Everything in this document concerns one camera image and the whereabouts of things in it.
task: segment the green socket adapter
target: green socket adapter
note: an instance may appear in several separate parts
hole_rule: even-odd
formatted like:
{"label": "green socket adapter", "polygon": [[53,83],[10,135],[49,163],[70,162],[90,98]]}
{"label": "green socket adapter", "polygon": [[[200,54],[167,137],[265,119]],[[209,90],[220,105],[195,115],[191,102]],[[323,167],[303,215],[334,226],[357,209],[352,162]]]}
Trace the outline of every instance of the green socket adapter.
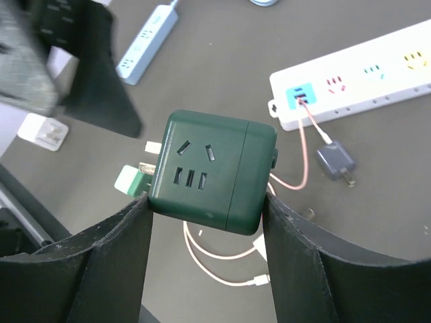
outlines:
{"label": "green socket adapter", "polygon": [[259,226],[277,133],[257,122],[179,110],[149,193],[159,214],[251,235]]}

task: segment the white cord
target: white cord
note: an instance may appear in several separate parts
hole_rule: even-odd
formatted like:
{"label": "white cord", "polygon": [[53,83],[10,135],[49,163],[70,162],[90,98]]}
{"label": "white cord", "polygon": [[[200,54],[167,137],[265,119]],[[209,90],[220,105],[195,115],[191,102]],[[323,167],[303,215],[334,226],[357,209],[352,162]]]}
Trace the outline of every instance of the white cord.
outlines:
{"label": "white cord", "polygon": [[220,259],[220,260],[235,260],[235,259],[240,259],[240,258],[244,258],[245,256],[248,256],[249,254],[253,253],[256,250],[256,247],[253,246],[251,249],[248,249],[247,251],[245,251],[245,252],[243,252],[241,254],[235,254],[233,256],[219,256],[218,254],[212,254],[211,252],[205,250],[199,244],[197,244],[197,242],[195,241],[195,239],[193,239],[193,236],[190,234],[189,226],[187,225],[186,221],[184,221],[184,231],[185,231],[187,237],[190,239],[191,243],[200,252],[202,252],[203,254],[206,254],[207,256],[209,256],[211,258],[214,258],[214,259]]}
{"label": "white cord", "polygon": [[259,275],[254,277],[253,279],[251,279],[250,281],[243,281],[241,283],[233,283],[231,281],[225,281],[224,279],[221,279],[220,277],[216,276],[215,274],[213,274],[211,271],[209,271],[196,257],[195,253],[193,252],[191,246],[190,246],[190,242],[189,239],[187,238],[187,223],[184,221],[183,223],[183,231],[184,231],[184,239],[186,240],[186,246],[187,246],[187,250],[189,251],[191,258],[196,262],[196,264],[201,267],[201,269],[204,271],[204,273],[206,273],[208,276],[210,276],[212,279],[218,281],[219,283],[223,284],[223,285],[227,285],[227,286],[231,286],[231,287],[243,287],[243,286],[251,286],[251,285],[256,285],[256,286],[262,286],[265,284],[268,284],[270,282],[270,278],[269,275]]}
{"label": "white cord", "polygon": [[330,145],[332,144],[332,139],[330,138],[330,136],[322,130],[322,128],[317,124],[316,120],[314,119],[314,116],[312,115],[312,113],[310,112],[310,109],[308,109],[307,105],[304,103],[301,103],[301,105],[305,108],[305,111],[307,111],[307,115],[311,120],[312,125],[316,128],[317,132],[319,133],[319,135],[322,137],[323,141],[327,144]]}
{"label": "white cord", "polygon": [[304,171],[302,173],[301,183],[299,185],[296,185],[296,186],[290,185],[290,184],[280,180],[274,174],[269,173],[269,175],[274,180],[279,182],[284,187],[289,188],[290,190],[302,190],[307,185],[307,181],[308,181],[308,149],[307,149],[307,141],[305,138],[304,126],[302,125],[302,119],[300,119],[300,118],[298,119],[298,124],[299,124],[299,133],[300,133],[300,137],[301,137],[301,146],[302,146],[302,160],[304,162]]}
{"label": "white cord", "polygon": [[[268,188],[271,191],[272,194],[276,195],[274,187],[272,187],[271,183],[268,182]],[[213,274],[211,271],[209,271],[196,257],[195,253],[193,252],[191,246],[190,246],[190,241],[192,242],[192,244],[202,253],[206,254],[207,256],[214,258],[214,259],[220,259],[220,260],[235,260],[235,259],[240,259],[240,258],[244,258],[245,256],[248,256],[249,254],[253,253],[256,250],[256,247],[253,246],[251,249],[248,249],[247,251],[241,253],[241,254],[236,254],[233,256],[220,256],[218,254],[212,254],[211,252],[205,250],[204,248],[202,248],[196,241],[195,239],[193,239],[193,236],[190,233],[189,230],[189,226],[187,225],[186,221],[183,221],[183,232],[184,232],[184,240],[186,242],[186,247],[187,250],[189,251],[189,254],[191,255],[191,258],[196,262],[196,264],[203,270],[204,273],[206,273],[208,276],[210,276],[212,279],[215,279],[216,281],[218,281],[221,284],[227,285],[227,286],[231,286],[231,287],[242,287],[242,286],[251,286],[251,285],[256,285],[256,286],[262,286],[265,284],[268,284],[270,282],[270,278],[269,275],[267,274],[263,274],[263,275],[259,275],[254,277],[253,279],[251,279],[250,281],[244,281],[241,283],[233,283],[231,281],[225,281],[224,279],[221,279],[220,277],[216,276],[215,274]]]}

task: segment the dark gray desk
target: dark gray desk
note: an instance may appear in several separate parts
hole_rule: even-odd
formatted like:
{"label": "dark gray desk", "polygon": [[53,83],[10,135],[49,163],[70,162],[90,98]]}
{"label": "dark gray desk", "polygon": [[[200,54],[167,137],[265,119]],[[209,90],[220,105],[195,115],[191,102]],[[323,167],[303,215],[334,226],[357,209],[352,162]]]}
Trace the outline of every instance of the dark gray desk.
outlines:
{"label": "dark gray desk", "polygon": [[[119,17],[118,59],[158,2],[112,2]],[[178,25],[141,83],[129,87],[146,123],[142,139],[66,120],[71,132],[58,153],[16,139],[1,162],[73,233],[130,201],[114,189],[115,178],[125,164],[156,162],[144,152],[145,142],[161,140],[176,109],[276,126],[274,172],[297,182],[298,132],[283,132],[269,116],[269,75],[429,19],[430,10],[427,0],[280,0],[266,9],[247,0],[182,0]],[[430,106],[428,96],[323,124],[357,159],[358,185],[329,181],[311,157],[306,189],[290,192],[275,184],[280,198],[299,212],[312,208],[319,225],[365,248],[406,259],[431,256]],[[306,134],[313,152],[322,143],[313,129]],[[96,205],[104,212],[89,218]],[[201,240],[229,254],[246,250],[253,239],[204,228]],[[227,279],[266,270],[257,254],[237,262],[201,258]],[[275,321],[268,286],[229,288],[212,281],[188,255],[181,223],[164,217],[155,218],[143,300],[163,323]]]}

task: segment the metal pin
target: metal pin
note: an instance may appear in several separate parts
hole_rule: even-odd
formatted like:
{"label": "metal pin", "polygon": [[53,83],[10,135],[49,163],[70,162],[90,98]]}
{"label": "metal pin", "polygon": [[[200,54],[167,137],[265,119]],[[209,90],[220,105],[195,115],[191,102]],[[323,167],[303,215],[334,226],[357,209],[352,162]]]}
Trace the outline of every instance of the metal pin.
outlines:
{"label": "metal pin", "polygon": [[156,166],[151,164],[146,164],[146,163],[139,163],[138,169],[141,173],[154,175],[154,172],[156,171]]}
{"label": "metal pin", "polygon": [[341,175],[343,176],[345,182],[349,187],[353,187],[356,184],[355,178],[352,176],[352,174],[345,168],[341,170]]}
{"label": "metal pin", "polygon": [[316,216],[314,211],[312,209],[307,209],[305,210],[305,212],[302,214],[302,216],[304,218],[306,218],[307,220],[311,221],[314,219],[314,217]]}

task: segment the power strip socket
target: power strip socket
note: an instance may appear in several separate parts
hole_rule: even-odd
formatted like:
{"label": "power strip socket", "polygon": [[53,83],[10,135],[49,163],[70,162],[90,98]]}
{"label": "power strip socket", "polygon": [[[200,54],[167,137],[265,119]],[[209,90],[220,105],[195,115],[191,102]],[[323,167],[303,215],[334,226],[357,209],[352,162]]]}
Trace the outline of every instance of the power strip socket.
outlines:
{"label": "power strip socket", "polygon": [[324,122],[430,94],[429,33],[431,20],[273,73],[270,115],[292,131],[311,125],[297,98]]}
{"label": "power strip socket", "polygon": [[124,82],[136,85],[178,21],[173,5],[158,5],[117,65]]}

